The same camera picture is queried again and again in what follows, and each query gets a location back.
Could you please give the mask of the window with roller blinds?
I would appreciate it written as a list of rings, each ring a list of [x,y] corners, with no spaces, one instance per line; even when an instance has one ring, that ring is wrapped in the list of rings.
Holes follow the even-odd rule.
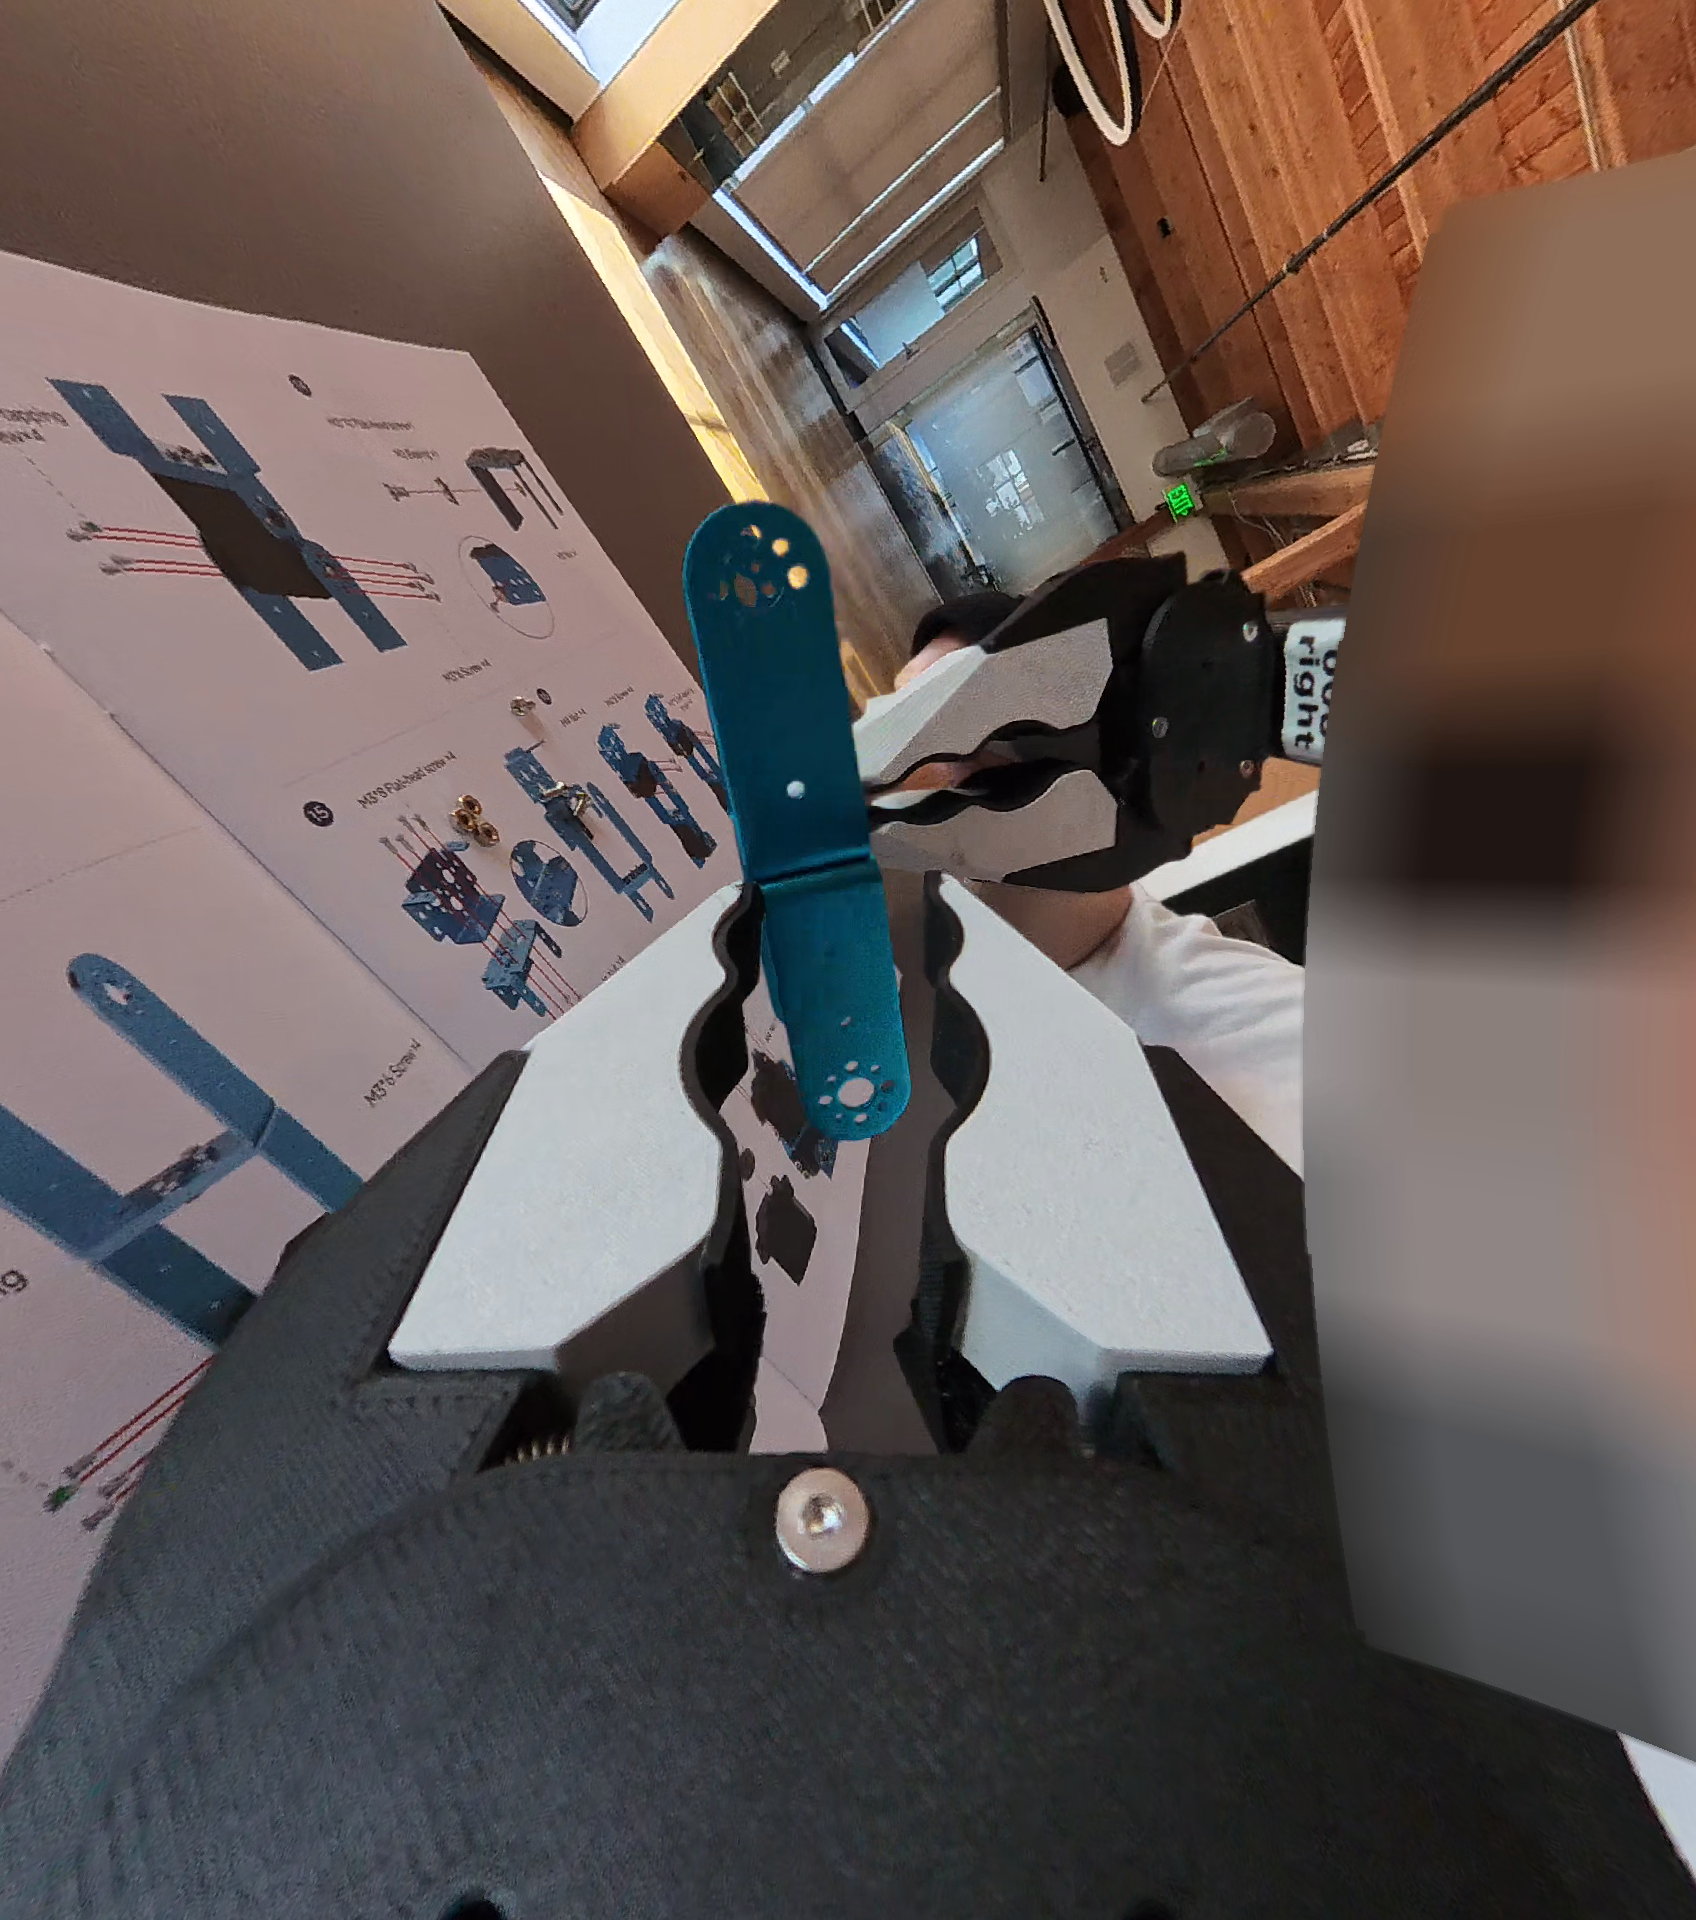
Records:
[[[660,144],[814,312],[1004,148],[1001,1],[781,1]]]

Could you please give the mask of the dark grey desk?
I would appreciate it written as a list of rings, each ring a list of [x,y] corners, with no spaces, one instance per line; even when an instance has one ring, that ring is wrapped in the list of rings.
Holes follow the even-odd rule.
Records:
[[[0,251],[473,360],[708,721],[716,481],[438,3],[0,3]]]

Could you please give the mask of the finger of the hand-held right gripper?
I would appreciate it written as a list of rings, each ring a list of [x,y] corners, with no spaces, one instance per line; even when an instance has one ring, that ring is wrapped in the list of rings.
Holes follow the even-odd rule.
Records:
[[[1125,883],[1121,803],[1089,767],[985,767],[983,784],[870,792],[868,845],[897,874],[1105,891]]]
[[[998,742],[1069,731],[1097,715],[1114,672],[1107,622],[991,652],[946,652],[865,710],[854,746],[865,788],[898,788],[930,762],[968,762]]]

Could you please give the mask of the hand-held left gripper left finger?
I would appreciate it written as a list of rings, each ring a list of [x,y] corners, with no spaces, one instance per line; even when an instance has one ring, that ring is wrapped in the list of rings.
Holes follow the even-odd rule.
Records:
[[[767,1307],[741,1150],[753,883],[710,895],[524,1045],[523,1068],[389,1342],[408,1372],[543,1372],[580,1397],[653,1379],[751,1411]]]

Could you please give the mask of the printed assembly manual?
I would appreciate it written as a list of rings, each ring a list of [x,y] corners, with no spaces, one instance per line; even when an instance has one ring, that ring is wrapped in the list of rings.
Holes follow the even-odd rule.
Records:
[[[287,1245],[738,875],[473,358],[0,251],[0,1768]]]

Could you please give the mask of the black ceiling rod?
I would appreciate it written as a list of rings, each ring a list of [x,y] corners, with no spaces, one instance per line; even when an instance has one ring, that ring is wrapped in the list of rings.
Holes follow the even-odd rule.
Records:
[[[1596,3],[1176,3],[1127,72],[1166,261],[1130,265],[1163,372],[1147,396],[1260,398],[1296,426],[1378,415],[1446,212],[1540,177],[1513,134],[1590,117]]]

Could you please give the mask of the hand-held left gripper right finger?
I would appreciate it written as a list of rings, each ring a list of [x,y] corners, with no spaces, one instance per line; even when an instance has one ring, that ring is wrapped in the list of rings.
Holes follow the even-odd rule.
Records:
[[[1136,1033],[950,875],[924,889],[930,1066],[920,1271],[897,1339],[927,1411],[1046,1377],[1255,1376],[1264,1322]]]

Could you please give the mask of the person's right forearm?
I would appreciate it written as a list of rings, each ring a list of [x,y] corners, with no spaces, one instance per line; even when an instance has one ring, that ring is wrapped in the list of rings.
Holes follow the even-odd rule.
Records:
[[[1001,880],[968,880],[966,887],[1063,969],[1074,969],[1122,929],[1133,886],[1063,891]]]

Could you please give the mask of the person's white shirt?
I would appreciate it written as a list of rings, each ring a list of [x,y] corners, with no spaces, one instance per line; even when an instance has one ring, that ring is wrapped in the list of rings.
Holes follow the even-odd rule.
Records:
[[[1133,887],[1072,975],[1149,1045],[1191,1068],[1294,1171],[1304,1158],[1304,965]]]

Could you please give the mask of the glass double door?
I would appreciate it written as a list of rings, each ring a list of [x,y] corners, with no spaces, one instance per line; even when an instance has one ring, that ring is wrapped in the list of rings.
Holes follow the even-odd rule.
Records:
[[[936,593],[1027,593],[1127,524],[1043,323],[1027,314],[867,439]]]

